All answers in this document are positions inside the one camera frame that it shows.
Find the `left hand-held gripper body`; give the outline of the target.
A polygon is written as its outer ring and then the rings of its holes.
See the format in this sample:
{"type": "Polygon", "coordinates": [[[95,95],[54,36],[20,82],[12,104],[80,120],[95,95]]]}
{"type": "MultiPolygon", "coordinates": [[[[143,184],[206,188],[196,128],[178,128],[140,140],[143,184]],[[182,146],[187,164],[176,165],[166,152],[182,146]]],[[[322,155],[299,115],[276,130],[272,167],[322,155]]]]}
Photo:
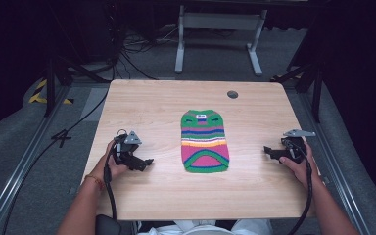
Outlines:
{"type": "Polygon", "coordinates": [[[139,171],[143,171],[146,168],[146,162],[134,155],[134,152],[142,143],[134,131],[129,133],[124,131],[119,136],[116,136],[114,140],[113,157],[117,165],[126,165],[130,170],[139,171]]]}

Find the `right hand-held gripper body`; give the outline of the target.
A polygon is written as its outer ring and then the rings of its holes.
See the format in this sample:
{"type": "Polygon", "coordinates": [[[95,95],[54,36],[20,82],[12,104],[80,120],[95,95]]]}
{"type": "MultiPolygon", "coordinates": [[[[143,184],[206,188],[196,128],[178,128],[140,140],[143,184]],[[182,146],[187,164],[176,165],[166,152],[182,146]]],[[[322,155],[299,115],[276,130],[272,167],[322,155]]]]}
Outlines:
{"type": "Polygon", "coordinates": [[[284,138],[281,139],[281,144],[285,147],[284,150],[269,149],[269,156],[274,160],[279,160],[281,157],[287,157],[293,162],[300,164],[307,155],[304,137],[314,137],[313,131],[305,131],[299,129],[292,129],[284,133],[284,138]]]}

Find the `striped knitted pet sweater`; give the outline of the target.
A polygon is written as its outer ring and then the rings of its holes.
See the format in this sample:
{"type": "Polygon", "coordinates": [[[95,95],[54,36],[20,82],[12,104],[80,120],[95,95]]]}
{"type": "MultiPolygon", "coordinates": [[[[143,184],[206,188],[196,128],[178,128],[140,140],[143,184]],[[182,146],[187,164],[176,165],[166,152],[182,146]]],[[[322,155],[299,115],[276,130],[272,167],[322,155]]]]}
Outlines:
{"type": "Polygon", "coordinates": [[[223,172],[229,151],[222,116],[214,110],[189,110],[181,118],[181,160],[192,173],[223,172]]]}

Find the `person's left hand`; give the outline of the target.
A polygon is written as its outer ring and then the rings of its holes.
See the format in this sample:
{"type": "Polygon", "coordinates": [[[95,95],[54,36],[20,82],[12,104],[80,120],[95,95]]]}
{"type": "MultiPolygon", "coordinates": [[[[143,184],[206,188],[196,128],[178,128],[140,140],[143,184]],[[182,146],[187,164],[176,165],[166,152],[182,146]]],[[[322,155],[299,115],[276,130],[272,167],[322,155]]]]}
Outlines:
{"type": "Polygon", "coordinates": [[[128,170],[128,167],[126,165],[117,165],[115,163],[111,153],[114,144],[114,140],[112,140],[108,144],[105,154],[100,158],[95,167],[89,173],[89,178],[94,179],[100,188],[103,188],[105,186],[104,176],[106,167],[110,170],[112,180],[117,179],[122,173],[128,170]]]}

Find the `person's right hand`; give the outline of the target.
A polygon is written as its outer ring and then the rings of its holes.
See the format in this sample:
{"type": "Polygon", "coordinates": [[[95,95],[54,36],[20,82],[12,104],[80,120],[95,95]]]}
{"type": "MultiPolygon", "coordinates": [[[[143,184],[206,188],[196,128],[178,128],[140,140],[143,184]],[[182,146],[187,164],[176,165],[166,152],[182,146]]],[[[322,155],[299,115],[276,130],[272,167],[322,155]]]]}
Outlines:
{"type": "MultiPolygon", "coordinates": [[[[310,164],[311,167],[311,182],[312,186],[315,187],[317,184],[322,185],[322,180],[318,175],[318,168],[315,163],[315,160],[313,159],[313,154],[311,147],[305,142],[305,148],[306,148],[306,158],[310,164]]],[[[306,174],[306,164],[304,162],[301,162],[300,164],[297,164],[293,162],[292,160],[288,159],[287,157],[281,157],[280,163],[282,165],[285,165],[288,167],[295,177],[303,184],[303,186],[307,189],[307,174],[306,174]]]]}

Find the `black tripod stand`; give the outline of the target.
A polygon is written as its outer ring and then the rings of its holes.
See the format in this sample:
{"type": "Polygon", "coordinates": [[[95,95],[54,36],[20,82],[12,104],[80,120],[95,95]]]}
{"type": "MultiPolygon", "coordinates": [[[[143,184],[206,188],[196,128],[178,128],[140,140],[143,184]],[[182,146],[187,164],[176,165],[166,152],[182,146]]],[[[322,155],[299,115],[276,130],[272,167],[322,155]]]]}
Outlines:
{"type": "Polygon", "coordinates": [[[109,81],[65,56],[63,49],[57,42],[58,36],[55,27],[55,24],[59,24],[57,14],[48,4],[46,4],[45,9],[48,12],[46,17],[48,23],[41,26],[39,30],[47,49],[47,103],[45,116],[48,117],[53,114],[58,104],[56,100],[56,80],[59,80],[62,87],[70,87],[73,83],[69,68],[73,68],[78,74],[86,76],[96,83],[109,83],[109,81]]]}
{"type": "Polygon", "coordinates": [[[295,85],[298,93],[307,93],[312,87],[311,114],[316,122],[320,122],[319,108],[322,87],[322,47],[324,44],[322,26],[315,20],[308,28],[304,39],[299,45],[287,72],[283,75],[274,75],[272,82],[284,83],[296,76],[301,78],[295,85]]]}

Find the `black chair seat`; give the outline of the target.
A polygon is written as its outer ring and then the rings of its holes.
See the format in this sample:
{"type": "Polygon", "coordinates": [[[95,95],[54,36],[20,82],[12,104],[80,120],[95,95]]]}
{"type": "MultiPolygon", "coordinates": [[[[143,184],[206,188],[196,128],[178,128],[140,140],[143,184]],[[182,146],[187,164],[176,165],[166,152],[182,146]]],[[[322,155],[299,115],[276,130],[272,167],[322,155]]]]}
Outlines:
{"type": "Polygon", "coordinates": [[[120,235],[121,226],[113,218],[99,214],[96,216],[96,235],[120,235]]]}

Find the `person's white clothing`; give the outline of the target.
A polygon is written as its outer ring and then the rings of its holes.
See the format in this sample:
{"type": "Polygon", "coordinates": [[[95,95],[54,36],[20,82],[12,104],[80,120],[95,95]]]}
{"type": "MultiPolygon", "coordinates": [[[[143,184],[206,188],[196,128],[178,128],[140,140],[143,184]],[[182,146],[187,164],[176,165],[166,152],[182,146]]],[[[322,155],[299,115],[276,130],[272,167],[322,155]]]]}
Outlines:
{"type": "Polygon", "coordinates": [[[268,219],[141,222],[137,235],[273,235],[268,219]]]}

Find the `yellow black floor tape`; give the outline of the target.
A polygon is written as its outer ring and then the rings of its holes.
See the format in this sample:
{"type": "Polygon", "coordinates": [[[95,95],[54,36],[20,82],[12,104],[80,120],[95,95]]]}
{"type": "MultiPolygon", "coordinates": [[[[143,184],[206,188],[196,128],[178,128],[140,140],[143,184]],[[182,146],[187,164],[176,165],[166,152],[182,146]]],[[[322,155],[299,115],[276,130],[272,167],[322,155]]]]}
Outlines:
{"type": "Polygon", "coordinates": [[[46,104],[47,103],[47,97],[46,97],[46,93],[44,92],[44,89],[46,88],[47,86],[47,79],[46,78],[42,78],[35,90],[33,91],[32,95],[30,96],[28,102],[29,103],[41,103],[41,104],[46,104]]]}

